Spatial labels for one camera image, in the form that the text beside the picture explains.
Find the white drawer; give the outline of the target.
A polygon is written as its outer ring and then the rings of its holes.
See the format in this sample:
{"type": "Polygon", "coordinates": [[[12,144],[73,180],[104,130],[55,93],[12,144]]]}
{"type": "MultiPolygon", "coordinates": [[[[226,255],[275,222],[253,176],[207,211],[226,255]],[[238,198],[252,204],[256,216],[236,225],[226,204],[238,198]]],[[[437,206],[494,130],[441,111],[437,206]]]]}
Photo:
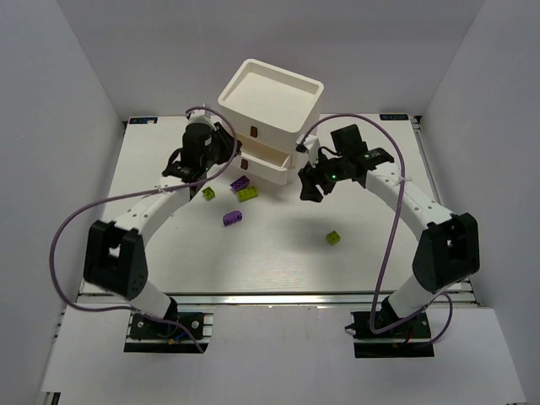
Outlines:
{"type": "Polygon", "coordinates": [[[292,161],[291,154],[242,138],[240,154],[234,158],[232,165],[249,176],[284,186],[289,182],[292,161]]]}

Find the white drawer cabinet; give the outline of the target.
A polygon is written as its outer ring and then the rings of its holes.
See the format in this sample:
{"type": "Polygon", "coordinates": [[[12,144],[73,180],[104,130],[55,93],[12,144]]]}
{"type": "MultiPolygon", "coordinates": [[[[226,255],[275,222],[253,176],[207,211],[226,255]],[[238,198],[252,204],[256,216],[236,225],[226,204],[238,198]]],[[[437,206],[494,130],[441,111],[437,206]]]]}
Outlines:
{"type": "Polygon", "coordinates": [[[289,182],[297,166],[297,139],[318,121],[324,84],[256,59],[245,60],[218,104],[239,140],[250,139],[291,154],[289,182]]]}

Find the lime long lego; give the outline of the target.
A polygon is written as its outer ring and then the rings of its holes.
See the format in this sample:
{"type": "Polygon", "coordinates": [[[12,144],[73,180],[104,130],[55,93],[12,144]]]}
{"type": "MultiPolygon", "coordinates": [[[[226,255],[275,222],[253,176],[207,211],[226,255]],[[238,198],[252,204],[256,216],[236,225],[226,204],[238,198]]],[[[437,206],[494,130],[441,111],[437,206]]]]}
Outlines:
{"type": "Polygon", "coordinates": [[[237,200],[240,203],[244,203],[246,201],[249,201],[253,198],[258,197],[258,190],[255,186],[249,186],[249,187],[239,190],[236,193],[236,196],[237,196],[237,200]]]}

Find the lime square lego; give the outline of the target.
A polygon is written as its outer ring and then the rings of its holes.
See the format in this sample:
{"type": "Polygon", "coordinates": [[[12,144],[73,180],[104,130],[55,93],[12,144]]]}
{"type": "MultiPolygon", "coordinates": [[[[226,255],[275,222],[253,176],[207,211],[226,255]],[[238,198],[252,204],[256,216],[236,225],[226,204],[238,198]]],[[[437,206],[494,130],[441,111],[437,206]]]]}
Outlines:
{"type": "Polygon", "coordinates": [[[341,240],[340,234],[333,230],[326,235],[326,241],[329,245],[334,246],[341,240]]]}

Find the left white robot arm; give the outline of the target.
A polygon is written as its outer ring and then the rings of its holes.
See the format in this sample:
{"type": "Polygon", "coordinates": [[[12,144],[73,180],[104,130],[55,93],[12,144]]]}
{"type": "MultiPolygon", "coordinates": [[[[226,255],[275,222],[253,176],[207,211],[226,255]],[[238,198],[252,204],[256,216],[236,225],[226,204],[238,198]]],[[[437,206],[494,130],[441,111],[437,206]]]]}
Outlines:
{"type": "Polygon", "coordinates": [[[125,213],[89,228],[84,281],[122,297],[134,309],[160,320],[177,319],[177,303],[149,281],[146,245],[179,208],[208,181],[208,171],[240,152],[224,126],[189,120],[182,145],[170,156],[154,192],[125,213]]]}

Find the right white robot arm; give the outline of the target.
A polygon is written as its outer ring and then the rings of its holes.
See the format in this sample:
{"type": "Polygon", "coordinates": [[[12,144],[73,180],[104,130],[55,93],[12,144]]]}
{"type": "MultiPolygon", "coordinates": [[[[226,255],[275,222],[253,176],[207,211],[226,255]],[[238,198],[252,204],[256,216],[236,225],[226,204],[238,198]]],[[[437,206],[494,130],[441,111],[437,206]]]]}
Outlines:
{"type": "Polygon", "coordinates": [[[418,242],[412,275],[370,317],[370,330],[382,334],[479,270],[478,222],[470,213],[453,213],[423,193],[387,151],[368,148],[357,125],[335,130],[331,137],[333,149],[312,135],[298,141],[297,151],[308,156],[299,171],[300,199],[319,203],[338,182],[356,182],[384,202],[395,214],[393,223],[404,223],[418,242]]]}

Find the purple rectangular lego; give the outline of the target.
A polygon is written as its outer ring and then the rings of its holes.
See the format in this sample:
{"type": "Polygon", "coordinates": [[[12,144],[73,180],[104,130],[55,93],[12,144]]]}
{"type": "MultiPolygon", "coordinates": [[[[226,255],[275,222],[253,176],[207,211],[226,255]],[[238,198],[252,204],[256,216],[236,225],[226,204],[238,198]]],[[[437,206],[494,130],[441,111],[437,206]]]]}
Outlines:
{"type": "Polygon", "coordinates": [[[234,193],[237,193],[241,190],[246,189],[249,185],[250,185],[250,179],[247,176],[243,175],[239,177],[238,179],[236,179],[235,181],[233,181],[229,186],[234,193]]]}

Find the right blue label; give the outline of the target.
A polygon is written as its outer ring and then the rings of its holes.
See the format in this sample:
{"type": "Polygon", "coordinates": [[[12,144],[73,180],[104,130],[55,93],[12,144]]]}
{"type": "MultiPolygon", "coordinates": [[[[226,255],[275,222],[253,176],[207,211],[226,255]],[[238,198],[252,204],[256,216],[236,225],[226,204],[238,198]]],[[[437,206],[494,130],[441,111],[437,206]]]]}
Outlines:
{"type": "Polygon", "coordinates": [[[409,120],[408,114],[400,114],[400,113],[380,114],[379,118],[381,121],[408,121],[409,120]]]}

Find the blue label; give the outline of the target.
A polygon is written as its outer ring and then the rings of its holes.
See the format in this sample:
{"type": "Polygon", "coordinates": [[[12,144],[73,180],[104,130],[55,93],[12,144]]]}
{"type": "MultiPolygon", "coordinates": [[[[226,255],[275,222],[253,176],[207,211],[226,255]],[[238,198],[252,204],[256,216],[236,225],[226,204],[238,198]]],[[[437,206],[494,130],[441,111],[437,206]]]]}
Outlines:
{"type": "Polygon", "coordinates": [[[153,125],[158,121],[157,117],[132,117],[129,125],[153,125]]]}
{"type": "Polygon", "coordinates": [[[379,118],[381,121],[408,121],[409,120],[408,114],[400,114],[400,113],[380,114],[379,118]]]}

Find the left blue label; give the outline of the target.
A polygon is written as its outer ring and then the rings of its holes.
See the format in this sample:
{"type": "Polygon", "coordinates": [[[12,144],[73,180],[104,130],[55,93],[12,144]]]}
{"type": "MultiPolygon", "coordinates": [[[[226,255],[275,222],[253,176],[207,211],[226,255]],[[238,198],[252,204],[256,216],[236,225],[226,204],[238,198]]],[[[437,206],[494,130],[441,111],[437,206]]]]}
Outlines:
{"type": "Polygon", "coordinates": [[[157,117],[132,117],[129,125],[153,125],[158,121],[157,117]]]}

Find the purple rounded lego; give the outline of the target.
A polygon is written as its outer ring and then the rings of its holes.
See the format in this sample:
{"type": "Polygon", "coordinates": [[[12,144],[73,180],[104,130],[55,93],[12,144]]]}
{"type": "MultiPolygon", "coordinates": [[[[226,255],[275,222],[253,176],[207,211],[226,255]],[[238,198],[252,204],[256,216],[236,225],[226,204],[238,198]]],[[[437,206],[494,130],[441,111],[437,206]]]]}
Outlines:
{"type": "Polygon", "coordinates": [[[231,226],[232,224],[236,224],[240,222],[243,219],[243,214],[240,210],[234,210],[231,212],[226,213],[223,216],[223,224],[225,227],[231,226]]]}

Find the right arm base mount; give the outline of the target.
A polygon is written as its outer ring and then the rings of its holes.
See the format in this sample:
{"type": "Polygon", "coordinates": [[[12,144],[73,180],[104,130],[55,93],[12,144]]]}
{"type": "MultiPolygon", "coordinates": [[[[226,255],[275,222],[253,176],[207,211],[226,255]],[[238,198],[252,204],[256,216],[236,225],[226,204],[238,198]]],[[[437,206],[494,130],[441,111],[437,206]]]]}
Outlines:
{"type": "Polygon", "coordinates": [[[352,322],[344,331],[353,338],[356,359],[420,359],[433,358],[435,351],[426,314],[381,334],[369,328],[370,313],[351,313],[352,322]]]}

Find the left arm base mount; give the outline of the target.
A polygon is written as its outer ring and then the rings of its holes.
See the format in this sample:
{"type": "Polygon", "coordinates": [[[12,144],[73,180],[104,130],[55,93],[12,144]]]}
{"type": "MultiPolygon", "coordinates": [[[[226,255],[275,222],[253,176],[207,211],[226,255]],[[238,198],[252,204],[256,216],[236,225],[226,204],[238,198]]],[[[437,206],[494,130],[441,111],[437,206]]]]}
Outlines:
{"type": "Polygon", "coordinates": [[[131,314],[125,353],[137,354],[202,354],[208,348],[213,331],[213,313],[180,311],[180,323],[197,341],[200,351],[188,334],[176,325],[151,321],[141,313],[131,314]]]}

